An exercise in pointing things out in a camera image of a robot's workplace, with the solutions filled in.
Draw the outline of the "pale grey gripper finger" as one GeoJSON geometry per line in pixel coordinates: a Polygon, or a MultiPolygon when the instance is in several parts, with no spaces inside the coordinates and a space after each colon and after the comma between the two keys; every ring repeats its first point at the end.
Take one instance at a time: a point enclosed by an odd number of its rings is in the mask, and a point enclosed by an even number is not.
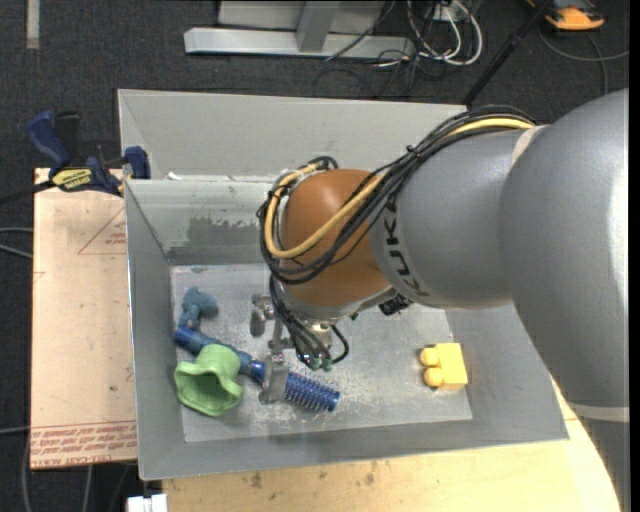
{"type": "Polygon", "coordinates": [[[253,337],[260,337],[265,333],[266,322],[275,316],[274,306],[270,296],[254,294],[251,297],[252,311],[249,329],[253,337]]]}
{"type": "Polygon", "coordinates": [[[262,404],[273,404],[285,400],[289,366],[282,350],[271,351],[265,357],[264,381],[259,400],[262,404]]]}

